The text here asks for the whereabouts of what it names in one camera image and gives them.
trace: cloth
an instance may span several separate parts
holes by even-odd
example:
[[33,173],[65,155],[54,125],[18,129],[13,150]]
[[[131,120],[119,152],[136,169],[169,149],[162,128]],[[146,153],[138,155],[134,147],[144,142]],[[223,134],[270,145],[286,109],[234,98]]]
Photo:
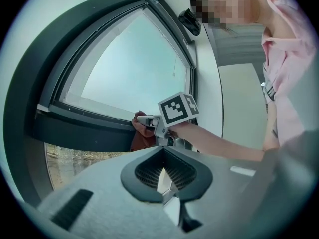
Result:
[[145,113],[139,111],[135,113],[134,118],[132,119],[132,125],[135,128],[136,133],[131,144],[131,152],[150,148],[156,145],[154,130],[138,123],[138,116],[145,115]]
[[269,6],[291,27],[296,39],[279,39],[265,30],[262,46],[266,54],[265,70],[274,91],[280,146],[301,135],[305,129],[288,94],[303,76],[317,51],[316,34],[294,0],[267,0]]

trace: black and white marker cube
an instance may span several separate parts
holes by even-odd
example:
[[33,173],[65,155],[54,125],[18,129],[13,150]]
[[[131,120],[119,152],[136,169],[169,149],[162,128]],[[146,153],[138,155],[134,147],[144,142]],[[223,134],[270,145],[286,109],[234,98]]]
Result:
[[194,97],[184,92],[179,92],[159,102],[159,110],[165,127],[177,125],[199,116]]

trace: window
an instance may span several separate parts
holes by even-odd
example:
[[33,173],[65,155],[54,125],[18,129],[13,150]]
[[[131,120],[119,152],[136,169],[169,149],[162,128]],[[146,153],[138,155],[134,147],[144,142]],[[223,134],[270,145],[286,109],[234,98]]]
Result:
[[190,67],[164,31],[148,9],[118,20],[77,61],[60,101],[128,121],[139,110],[159,114],[158,102],[190,85]]
[[59,189],[67,185],[85,168],[97,162],[118,157],[127,152],[90,152],[45,144],[48,170],[53,188]]

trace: black vent grille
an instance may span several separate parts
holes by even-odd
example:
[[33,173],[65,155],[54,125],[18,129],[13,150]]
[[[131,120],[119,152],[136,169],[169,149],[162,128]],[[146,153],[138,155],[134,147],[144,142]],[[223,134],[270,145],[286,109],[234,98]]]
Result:
[[142,183],[156,190],[163,168],[178,190],[182,190],[196,178],[193,166],[166,150],[138,165],[135,175]]

